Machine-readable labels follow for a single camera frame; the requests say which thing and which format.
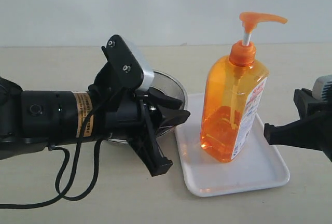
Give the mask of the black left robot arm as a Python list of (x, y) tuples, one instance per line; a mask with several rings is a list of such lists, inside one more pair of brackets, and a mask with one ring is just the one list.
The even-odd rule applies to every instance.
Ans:
[(86, 92), (28, 91), (2, 78), (1, 158), (102, 138), (127, 142), (152, 176), (165, 174), (172, 163), (158, 151), (157, 138), (190, 112), (154, 87), (137, 92), (128, 86), (132, 78), (119, 74), (106, 63)]

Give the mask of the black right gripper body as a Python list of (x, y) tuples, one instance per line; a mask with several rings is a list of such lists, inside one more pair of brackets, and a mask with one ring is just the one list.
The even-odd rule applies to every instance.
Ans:
[(301, 147), (319, 150), (331, 160), (331, 89), (315, 98), (309, 89), (296, 89), (294, 103), (300, 117)]

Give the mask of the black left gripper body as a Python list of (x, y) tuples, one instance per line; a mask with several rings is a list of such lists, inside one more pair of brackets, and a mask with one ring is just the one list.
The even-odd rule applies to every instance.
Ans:
[(151, 176), (165, 174), (172, 161), (157, 143), (158, 106), (149, 99), (149, 90), (138, 92), (120, 86), (107, 62), (88, 87), (88, 127), (93, 138), (124, 137), (142, 160)]

